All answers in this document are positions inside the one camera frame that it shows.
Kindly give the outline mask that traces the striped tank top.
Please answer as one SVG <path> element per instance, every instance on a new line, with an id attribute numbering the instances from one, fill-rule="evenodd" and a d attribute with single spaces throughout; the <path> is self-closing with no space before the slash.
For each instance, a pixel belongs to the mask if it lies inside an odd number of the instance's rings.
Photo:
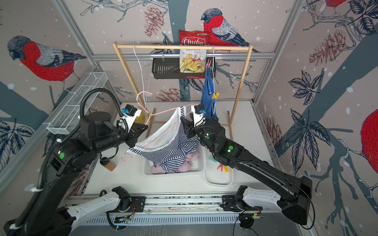
<path id="1" fill-rule="evenodd" d="M 188 154 L 198 149 L 196 138 L 188 138 L 181 122 L 187 114 L 186 107 L 175 109 L 171 118 L 163 124 L 155 133 L 134 147 L 127 153 L 142 156 L 154 165 L 159 164 L 166 172 L 178 170 Z"/>

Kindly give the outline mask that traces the pink wire hanger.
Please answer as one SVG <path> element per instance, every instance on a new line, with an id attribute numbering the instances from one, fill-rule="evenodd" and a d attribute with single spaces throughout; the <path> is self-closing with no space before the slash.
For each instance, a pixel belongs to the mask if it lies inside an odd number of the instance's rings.
<path id="1" fill-rule="evenodd" d="M 147 113 L 147 115 L 148 115 L 148 119 L 147 119 L 147 121 L 145 122 L 145 124 L 147 125 L 147 124 L 152 124 L 153 123 L 153 119 L 152 119 L 152 117 L 154 117 L 154 116 L 157 116 L 157 115 L 160 115 L 160 114 L 163 114 L 163 113 L 166 113 L 166 112 L 168 112 L 168 111 L 172 111 L 172 110 L 175 110 L 175 108 L 172 108 L 172 109 L 168 109 L 168 110 L 165 110 L 165 111 L 162 111 L 162 112 L 159 112 L 159 113 L 156 113 L 156 112 L 152 112 L 152 113 L 150 113 L 149 111 L 148 111 L 148 109 L 146 108 L 146 105 L 145 105 L 145 103 L 144 103 L 144 95 L 143 94 L 148 94 L 148 95 L 153 95 L 152 93 L 150 93 L 150 92 L 148 92 L 148 91 L 141 91 L 141 92 L 139 92 L 138 94 L 137 94 L 137 96 L 136 96 L 136 102 L 137 102 L 137 104 L 139 105 L 139 107 L 141 107 L 142 108 L 142 110 L 144 110 L 146 113 Z"/>

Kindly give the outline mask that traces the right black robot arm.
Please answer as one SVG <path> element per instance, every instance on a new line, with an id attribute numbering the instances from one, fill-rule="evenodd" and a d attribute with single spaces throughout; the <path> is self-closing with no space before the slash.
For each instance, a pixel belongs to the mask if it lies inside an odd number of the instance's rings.
<path id="1" fill-rule="evenodd" d="M 281 197 L 277 204 L 283 215 L 299 225 L 307 225 L 309 211 L 315 209 L 311 201 L 313 182 L 308 177 L 291 176 L 260 160 L 242 145 L 228 139 L 217 118 L 206 120 L 199 126 L 185 118 L 181 122 L 186 136 L 196 137 L 216 161 L 270 187 Z"/>

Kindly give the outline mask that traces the white wire hanger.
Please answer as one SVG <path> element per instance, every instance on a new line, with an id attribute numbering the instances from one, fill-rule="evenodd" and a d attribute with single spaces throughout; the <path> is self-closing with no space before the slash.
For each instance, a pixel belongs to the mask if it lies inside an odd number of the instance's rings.
<path id="1" fill-rule="evenodd" d="M 140 68 L 140 75 L 141 75 L 141 80 L 142 80 L 142 91 L 145 91 L 145 84 L 144 84 L 144 77 L 143 77 L 143 67 L 141 65 L 141 62 L 139 60 L 139 57 L 136 53 L 136 48 L 135 48 L 135 44 L 133 44 L 133 52 L 134 52 L 134 55 L 138 61 L 138 64 L 139 64 L 139 68 Z M 146 107 L 146 97 L 144 95 L 144 93 L 142 93 L 142 99 L 143 99 L 143 102 L 144 102 L 144 107 Z"/>

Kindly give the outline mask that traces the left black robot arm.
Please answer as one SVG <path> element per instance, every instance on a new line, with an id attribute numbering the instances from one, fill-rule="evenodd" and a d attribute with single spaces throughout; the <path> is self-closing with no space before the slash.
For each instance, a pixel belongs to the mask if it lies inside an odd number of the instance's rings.
<path id="1" fill-rule="evenodd" d="M 98 92 L 96 88 L 83 96 L 78 125 L 48 152 L 31 200 L 17 219 L 5 224 L 6 235 L 67 236 L 91 216 L 114 210 L 118 206 L 123 209 L 129 207 L 130 196 L 122 187 L 115 188 L 114 202 L 110 200 L 110 195 L 103 196 L 102 206 L 90 207 L 88 210 L 60 207 L 71 184 L 98 155 L 108 149 L 118 148 L 122 143 L 134 147 L 139 136 L 147 129 L 146 125 L 135 123 L 141 111 L 132 105 L 116 108 L 120 117 L 117 125 L 113 125 L 111 115 L 107 112 L 86 114 L 87 100 Z"/>

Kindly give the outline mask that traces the pink tank top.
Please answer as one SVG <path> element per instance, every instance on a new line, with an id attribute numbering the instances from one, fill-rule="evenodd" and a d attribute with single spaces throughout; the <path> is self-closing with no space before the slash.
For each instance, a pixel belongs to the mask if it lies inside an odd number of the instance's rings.
<path id="1" fill-rule="evenodd" d="M 193 153 L 187 154 L 183 164 L 177 168 L 176 170 L 167 172 L 165 169 L 161 167 L 160 163 L 157 163 L 152 167 L 152 174 L 153 175 L 160 175 L 160 174 L 170 174 L 170 173 L 185 173 L 188 172 L 192 168 L 192 162 L 197 160 L 199 157 L 199 152 L 195 151 Z"/>

